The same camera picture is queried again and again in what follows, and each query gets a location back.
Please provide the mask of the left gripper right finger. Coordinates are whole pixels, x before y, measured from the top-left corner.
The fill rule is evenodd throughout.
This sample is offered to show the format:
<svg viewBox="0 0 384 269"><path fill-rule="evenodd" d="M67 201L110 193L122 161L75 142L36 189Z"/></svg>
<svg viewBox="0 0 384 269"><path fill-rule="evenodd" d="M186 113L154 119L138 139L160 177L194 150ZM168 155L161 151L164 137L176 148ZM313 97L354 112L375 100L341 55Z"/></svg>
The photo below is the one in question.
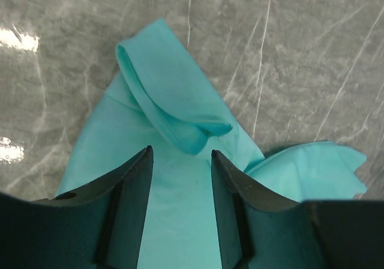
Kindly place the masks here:
<svg viewBox="0 0 384 269"><path fill-rule="evenodd" d="M212 152L212 191L223 268L328 268L304 204L273 192Z"/></svg>

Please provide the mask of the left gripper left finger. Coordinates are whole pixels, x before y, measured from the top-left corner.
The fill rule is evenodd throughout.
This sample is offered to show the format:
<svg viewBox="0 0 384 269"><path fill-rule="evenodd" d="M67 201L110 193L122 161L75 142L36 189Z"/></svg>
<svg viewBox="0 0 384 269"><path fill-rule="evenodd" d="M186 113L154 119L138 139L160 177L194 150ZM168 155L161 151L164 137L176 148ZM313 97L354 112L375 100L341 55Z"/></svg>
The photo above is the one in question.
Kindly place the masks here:
<svg viewBox="0 0 384 269"><path fill-rule="evenodd" d="M42 250L34 268L136 268L153 157L148 146L85 185L32 202Z"/></svg>

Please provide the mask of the teal t shirt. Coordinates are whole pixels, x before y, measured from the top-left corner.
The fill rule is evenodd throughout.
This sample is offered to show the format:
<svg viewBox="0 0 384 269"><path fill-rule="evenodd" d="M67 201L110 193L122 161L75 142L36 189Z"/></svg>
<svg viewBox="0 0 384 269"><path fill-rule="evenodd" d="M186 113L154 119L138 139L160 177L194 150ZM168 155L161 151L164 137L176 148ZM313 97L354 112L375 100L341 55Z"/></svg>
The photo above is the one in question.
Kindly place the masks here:
<svg viewBox="0 0 384 269"><path fill-rule="evenodd" d="M220 268L211 153L294 201L365 193L366 156L311 142L265 157L162 20L115 50L119 72L71 153L58 193L84 185L151 146L154 165L139 268Z"/></svg>

